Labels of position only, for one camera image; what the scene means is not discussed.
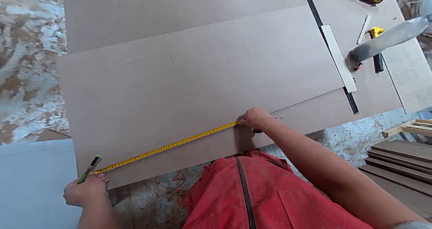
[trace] red shirt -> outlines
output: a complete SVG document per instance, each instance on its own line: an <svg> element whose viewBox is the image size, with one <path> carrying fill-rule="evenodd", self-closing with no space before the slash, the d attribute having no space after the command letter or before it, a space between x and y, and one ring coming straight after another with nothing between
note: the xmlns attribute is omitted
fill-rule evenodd
<svg viewBox="0 0 432 229"><path fill-rule="evenodd" d="M183 229L372 229L294 174L251 150L204 167L188 192Z"/></svg>

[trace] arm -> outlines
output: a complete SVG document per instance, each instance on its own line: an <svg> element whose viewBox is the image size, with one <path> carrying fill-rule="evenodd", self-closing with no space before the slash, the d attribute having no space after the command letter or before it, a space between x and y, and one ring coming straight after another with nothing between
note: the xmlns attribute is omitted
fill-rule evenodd
<svg viewBox="0 0 432 229"><path fill-rule="evenodd" d="M337 154L279 123L267 111L254 107L239 123L261 129L312 184L372 227L391 229L404 221L427 222Z"/></svg>
<svg viewBox="0 0 432 229"><path fill-rule="evenodd" d="M79 219L79 229L119 229L111 202L106 192L108 178L104 174L88 175L87 179L77 184L74 180L64 188L66 204L83 209Z"/></svg>

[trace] hand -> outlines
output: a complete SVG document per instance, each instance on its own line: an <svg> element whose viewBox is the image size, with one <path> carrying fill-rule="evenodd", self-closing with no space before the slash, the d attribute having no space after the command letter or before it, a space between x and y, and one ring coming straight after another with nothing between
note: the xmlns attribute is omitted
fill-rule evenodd
<svg viewBox="0 0 432 229"><path fill-rule="evenodd" d="M270 120L274 120L266 110L253 107L246 111L242 119L238 122L240 125L246 125L251 129L262 129Z"/></svg>
<svg viewBox="0 0 432 229"><path fill-rule="evenodd" d="M84 207L86 203L92 203L94 200L108 199L106 191L108 181L109 179L103 173L89 174L81 184L77 184L78 179L75 179L64 188L63 198L66 204L79 207Z"/></svg>

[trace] yellow measuring tape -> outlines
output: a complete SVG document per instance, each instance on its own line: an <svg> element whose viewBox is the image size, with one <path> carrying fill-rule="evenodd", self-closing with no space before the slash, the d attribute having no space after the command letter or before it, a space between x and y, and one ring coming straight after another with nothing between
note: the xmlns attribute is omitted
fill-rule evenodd
<svg viewBox="0 0 432 229"><path fill-rule="evenodd" d="M207 131L207 132L200 133L199 135L195 135L195 136L190 137L190 138L185 138L185 139L183 139L183 140L181 140L181 141L179 141L179 142L172 143L172 144L170 144L170 145L167 145L167 146L161 147L161 148L159 148L159 149L155 149L155 150L152 150L152 151L150 151L150 152L147 152L147 153L144 153L144 154L140 154L140 155L138 155L138 156L135 156L135 157L129 158L129 159L124 160L124 161L121 161L121 162L119 162L119 163L116 163L116 164L113 164L113 165L107 166L107 167L105 167L105 168L99 169L99 170L95 171L95 174L98 174L98 173L101 173L101 172L110 171L110 170L112 170L112 169L115 169L115 168L118 168L118 167L121 167L121 166L127 165L127 164L129 164L129 163L132 163L132 162L135 162L135 161L138 161L138 160L142 160L142 159L144 159L144 158L146 158L146 157L149 157L149 156L151 156L151 155L161 153L161 152L163 152L163 151L166 151L166 150L169 150L169 149L175 148L175 147L177 147L177 146L179 146L179 145L184 145L184 144L186 144L186 143L188 143L188 142L191 142L191 141L193 141L193 140L196 140L196 139L198 139L198 138L203 138L204 136L207 136L207 135L209 135L209 134L212 134L212 133L215 133L215 132L219 132L219 131L222 131L222 130L227 129L227 128L231 128L231 127L233 127L233 126L236 126L238 123L239 123L238 121L235 121L235 122L232 122L232 123L226 124L226 125L224 125L224 126L220 126L219 128L215 128L215 129L209 130L209 131Z"/></svg>

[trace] hammer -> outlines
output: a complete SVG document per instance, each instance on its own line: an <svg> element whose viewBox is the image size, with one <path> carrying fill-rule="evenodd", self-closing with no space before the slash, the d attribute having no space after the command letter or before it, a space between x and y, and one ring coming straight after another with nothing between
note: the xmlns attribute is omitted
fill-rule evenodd
<svg viewBox="0 0 432 229"><path fill-rule="evenodd" d="M367 32L371 35L371 39L374 39L374 38L378 37L378 34L384 32L384 28L372 27ZM375 73L379 73L379 72L384 71L382 59L383 58L382 58L381 53L374 56Z"/></svg>

